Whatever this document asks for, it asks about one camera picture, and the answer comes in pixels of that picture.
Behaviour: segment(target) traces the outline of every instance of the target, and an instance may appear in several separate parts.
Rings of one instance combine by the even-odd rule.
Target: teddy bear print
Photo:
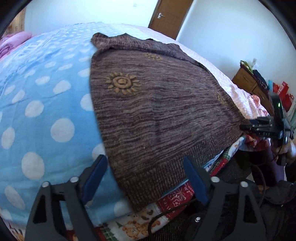
[[[131,221],[128,221],[128,223],[122,227],[122,230],[126,232],[127,236],[134,240],[140,239],[139,235],[147,237],[149,220],[152,218],[152,214],[153,210],[148,211],[145,208],[137,214],[130,214],[129,218]],[[160,225],[160,221],[156,220],[152,224],[152,228],[158,225]]]
[[[126,233],[127,236],[133,240],[138,240],[139,231],[136,227],[127,227],[126,225],[122,227],[122,231]]]
[[[25,237],[23,236],[22,230],[16,230],[14,228],[11,229],[13,235],[15,236],[17,241],[24,241]]]

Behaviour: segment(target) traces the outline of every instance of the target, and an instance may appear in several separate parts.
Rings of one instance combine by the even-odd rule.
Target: white wall
[[[208,59],[230,79],[240,60],[257,59],[264,78],[285,81],[296,96],[296,50],[258,0],[194,0],[177,41]]]
[[[157,0],[33,0],[25,30],[40,34],[65,25],[88,22],[126,23],[147,27]]]

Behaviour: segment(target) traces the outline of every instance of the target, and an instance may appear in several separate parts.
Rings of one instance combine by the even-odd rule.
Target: black cable
[[[277,152],[277,154],[275,155],[275,157],[271,160],[271,162],[273,162],[278,156],[279,156],[279,153],[281,152],[281,149],[282,149],[283,145],[281,145],[279,151]],[[265,165],[266,162],[263,162],[263,163],[260,163],[260,164],[257,164],[256,166],[262,166],[262,165]]]
[[[263,203],[263,200],[264,200],[264,197],[265,197],[265,192],[266,192],[266,182],[265,182],[265,178],[263,176],[263,173],[261,171],[261,169],[258,167],[258,165],[255,165],[253,163],[251,163],[251,166],[255,167],[257,169],[257,171],[259,172],[260,174],[260,177],[261,177],[261,180],[262,180],[262,183],[263,183],[263,191],[262,191],[262,196],[258,202],[258,206],[261,207],[262,203]]]
[[[153,224],[157,219],[159,219],[160,217],[162,217],[162,216],[164,216],[164,215],[166,215],[166,214],[168,214],[168,213],[171,213],[171,212],[173,212],[173,211],[175,211],[175,210],[178,210],[178,209],[181,208],[181,207],[184,207],[184,206],[187,206],[187,205],[189,205],[189,204],[192,204],[192,203],[194,203],[194,202],[196,202],[196,201],[197,201],[197,199],[190,200],[190,201],[188,201],[188,202],[186,202],[186,203],[183,203],[183,204],[181,204],[181,205],[179,205],[179,206],[177,206],[177,207],[171,208],[171,209],[169,209],[169,210],[167,210],[167,211],[165,211],[165,212],[163,212],[163,213],[160,213],[160,214],[158,214],[157,216],[155,216],[153,219],[151,219],[151,221],[150,221],[149,224],[148,224],[148,237],[149,237],[149,240],[150,240],[150,241],[155,241],[155,238],[154,238],[154,236],[153,236],[153,234],[152,234],[151,229],[152,229],[152,224]]]

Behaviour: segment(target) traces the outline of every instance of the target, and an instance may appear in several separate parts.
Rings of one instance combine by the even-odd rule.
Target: door handle
[[[163,14],[160,12],[160,13],[158,14],[157,18],[161,18],[161,17],[165,17],[165,16],[163,16]]]

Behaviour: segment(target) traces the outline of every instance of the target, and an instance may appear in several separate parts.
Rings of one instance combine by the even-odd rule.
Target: wooden door
[[[158,0],[149,28],[176,39],[192,0]]]
[[[25,13],[26,7],[15,16],[10,25],[5,30],[3,37],[8,34],[19,33],[25,30]]]

